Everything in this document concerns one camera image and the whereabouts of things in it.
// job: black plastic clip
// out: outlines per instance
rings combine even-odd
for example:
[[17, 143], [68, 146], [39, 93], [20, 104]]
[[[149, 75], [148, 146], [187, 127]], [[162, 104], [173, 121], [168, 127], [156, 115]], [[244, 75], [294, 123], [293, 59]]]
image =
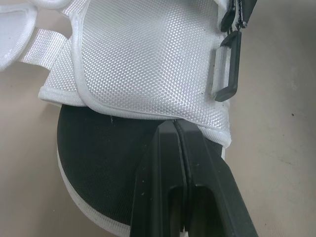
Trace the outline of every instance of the black plastic clip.
[[225, 13], [222, 22], [221, 22], [221, 32], [228, 32], [229, 28], [234, 22], [236, 15], [236, 0], [231, 0], [230, 6], [228, 7], [227, 12]]
[[222, 46], [227, 46], [231, 49], [231, 60], [228, 86], [218, 91], [215, 95], [215, 100], [218, 102], [223, 102], [225, 100], [232, 98], [237, 92], [241, 48], [241, 32], [231, 32], [221, 43], [221, 47]]

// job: gray surface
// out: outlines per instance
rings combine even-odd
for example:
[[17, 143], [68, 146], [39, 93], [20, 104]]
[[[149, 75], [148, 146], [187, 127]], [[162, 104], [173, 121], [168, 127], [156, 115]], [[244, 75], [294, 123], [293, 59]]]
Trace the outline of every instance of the gray surface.
[[[0, 4], [20, 2], [0, 0]], [[226, 161], [260, 237], [316, 233], [316, 2], [259, 0], [243, 31]], [[70, 36], [67, 19], [40, 27]], [[0, 236], [110, 236], [70, 199], [56, 159], [59, 109], [37, 99], [48, 71], [0, 73]]]

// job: white webbing strap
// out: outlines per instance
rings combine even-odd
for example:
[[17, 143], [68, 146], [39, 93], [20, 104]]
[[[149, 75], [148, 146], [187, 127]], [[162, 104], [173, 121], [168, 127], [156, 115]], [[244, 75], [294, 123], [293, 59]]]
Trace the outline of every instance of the white webbing strap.
[[59, 11], [65, 16], [69, 17], [72, 12], [81, 12], [88, 0], [73, 0], [65, 8]]
[[35, 28], [18, 61], [51, 70], [66, 40], [58, 32]]

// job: black plastic clamp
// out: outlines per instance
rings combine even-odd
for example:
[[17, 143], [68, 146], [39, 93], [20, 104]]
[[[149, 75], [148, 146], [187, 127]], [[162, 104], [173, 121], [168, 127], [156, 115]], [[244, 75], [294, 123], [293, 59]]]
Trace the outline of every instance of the black plastic clamp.
[[193, 123], [162, 123], [138, 168], [130, 237], [258, 237], [221, 148]]

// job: white padded strap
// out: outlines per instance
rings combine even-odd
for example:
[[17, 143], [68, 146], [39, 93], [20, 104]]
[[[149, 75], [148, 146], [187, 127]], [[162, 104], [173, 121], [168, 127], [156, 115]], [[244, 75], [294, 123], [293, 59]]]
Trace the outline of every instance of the white padded strap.
[[0, 6], [0, 71], [23, 52], [34, 30], [37, 12], [31, 4]]
[[51, 70], [66, 40], [67, 38], [58, 32], [35, 28], [18, 60]]

